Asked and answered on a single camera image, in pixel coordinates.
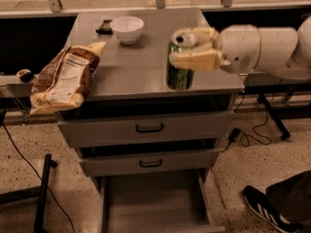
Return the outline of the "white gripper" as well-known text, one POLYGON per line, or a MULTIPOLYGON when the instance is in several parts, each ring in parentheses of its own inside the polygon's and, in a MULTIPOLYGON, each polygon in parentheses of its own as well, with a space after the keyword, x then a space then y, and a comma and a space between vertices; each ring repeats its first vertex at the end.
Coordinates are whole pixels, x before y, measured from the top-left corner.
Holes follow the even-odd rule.
POLYGON ((179 69, 210 72, 220 67, 229 73, 251 73, 259 60, 259 30, 251 24, 231 25, 219 31, 214 27, 194 27, 194 46, 218 50, 171 52, 168 60, 179 69))

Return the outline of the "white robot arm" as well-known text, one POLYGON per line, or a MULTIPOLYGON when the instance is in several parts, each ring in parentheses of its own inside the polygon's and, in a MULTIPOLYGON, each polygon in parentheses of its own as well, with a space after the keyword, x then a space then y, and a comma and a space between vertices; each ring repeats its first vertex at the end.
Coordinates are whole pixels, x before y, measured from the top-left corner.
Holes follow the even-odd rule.
POLYGON ((311 17, 292 27, 233 24, 176 30, 171 42, 178 48, 168 62, 178 69, 228 73, 264 72, 289 80, 308 80, 311 68, 311 17))

